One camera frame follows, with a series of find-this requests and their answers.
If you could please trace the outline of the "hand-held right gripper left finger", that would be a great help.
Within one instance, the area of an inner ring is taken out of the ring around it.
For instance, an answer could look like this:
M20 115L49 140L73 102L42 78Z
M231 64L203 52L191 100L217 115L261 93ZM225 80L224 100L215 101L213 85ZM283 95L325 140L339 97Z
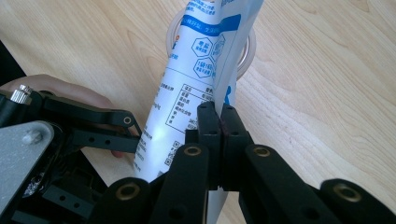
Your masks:
M213 102L197 106L197 129L187 130L185 142L200 144L208 149L208 185L217 190L220 182L220 139L219 116Z

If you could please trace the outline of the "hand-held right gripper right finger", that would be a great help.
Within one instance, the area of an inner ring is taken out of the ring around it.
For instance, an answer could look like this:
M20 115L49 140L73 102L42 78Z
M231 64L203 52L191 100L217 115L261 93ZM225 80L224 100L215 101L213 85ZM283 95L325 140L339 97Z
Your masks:
M222 187L227 191L238 191L244 151L252 140L237 110L231 105L223 106L220 121L223 133Z

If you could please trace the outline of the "white and blue salt bag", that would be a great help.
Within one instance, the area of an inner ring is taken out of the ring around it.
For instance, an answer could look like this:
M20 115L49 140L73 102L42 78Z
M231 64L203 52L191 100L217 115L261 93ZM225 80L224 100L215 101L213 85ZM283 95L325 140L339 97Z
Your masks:
M134 155L134 176L167 172L197 106L235 104L237 64L264 0L190 0Z

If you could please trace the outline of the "glass jar with beige rim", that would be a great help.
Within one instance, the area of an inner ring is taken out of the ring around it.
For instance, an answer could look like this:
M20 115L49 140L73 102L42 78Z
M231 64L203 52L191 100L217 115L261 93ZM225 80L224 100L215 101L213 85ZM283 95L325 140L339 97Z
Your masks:
M166 33L166 53L170 55L174 44L177 41L178 29L184 15L184 9L181 9L176 16L171 20ZM251 66L255 57L257 48L256 34L254 29L250 30L247 37L246 44L239 56L237 64L237 79L240 79Z

